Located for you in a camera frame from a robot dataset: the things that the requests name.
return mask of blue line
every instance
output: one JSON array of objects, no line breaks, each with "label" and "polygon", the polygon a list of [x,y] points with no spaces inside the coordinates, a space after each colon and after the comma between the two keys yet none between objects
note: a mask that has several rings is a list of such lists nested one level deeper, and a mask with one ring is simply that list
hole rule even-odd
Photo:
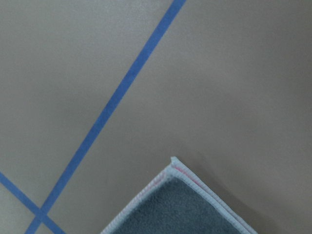
[{"label": "blue line", "polygon": [[[129,89],[130,85],[137,77],[138,73],[144,66],[145,62],[159,43],[162,36],[165,34],[166,30],[172,23],[175,16],[178,14],[179,10],[182,8],[185,0],[174,0],[173,3],[170,5],[169,9],[159,22],[158,26],[144,45],[143,49],[139,53],[138,57],[130,67],[129,71],[115,90],[114,94],[112,95],[111,99],[106,104],[105,108],[95,121],[94,125],[92,126],[91,130],[81,143],[80,147],[74,154],[73,158],[67,165],[66,169],[64,170],[63,174],[58,179],[57,183],[55,184],[53,190],[47,197],[46,201],[44,202],[41,210],[47,214],[52,206],[54,205],[55,201],[63,191],[64,187],[74,174],[76,168],[79,166],[81,161],[83,160],[84,156],[92,146],[93,142],[99,135],[100,131],[117,108],[118,104],[120,103],[123,96],[126,94],[127,90]],[[25,234],[34,234],[37,230],[40,221],[35,218],[32,223],[30,224],[29,228],[25,232]]]},{"label": "blue line", "polygon": [[43,222],[55,234],[65,234],[65,232],[52,221],[38,206],[35,205],[21,190],[18,189],[4,174],[0,172],[0,182],[9,190],[18,200],[21,201],[35,216]]}]

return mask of gray surface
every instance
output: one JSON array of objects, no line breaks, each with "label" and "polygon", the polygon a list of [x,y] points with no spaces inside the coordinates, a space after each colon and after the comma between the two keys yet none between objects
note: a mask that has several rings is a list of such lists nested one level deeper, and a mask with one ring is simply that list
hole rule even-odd
[{"label": "gray surface", "polygon": [[[169,5],[0,1],[0,171],[38,206]],[[311,21],[310,1],[188,0],[49,216],[96,234],[177,156],[260,234],[310,233]]]}]

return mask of microfiber cloth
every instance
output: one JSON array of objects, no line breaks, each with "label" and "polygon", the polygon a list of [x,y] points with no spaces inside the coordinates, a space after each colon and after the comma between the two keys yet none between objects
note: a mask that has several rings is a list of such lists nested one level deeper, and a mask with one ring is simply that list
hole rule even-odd
[{"label": "microfiber cloth", "polygon": [[176,157],[101,234],[256,234]]}]

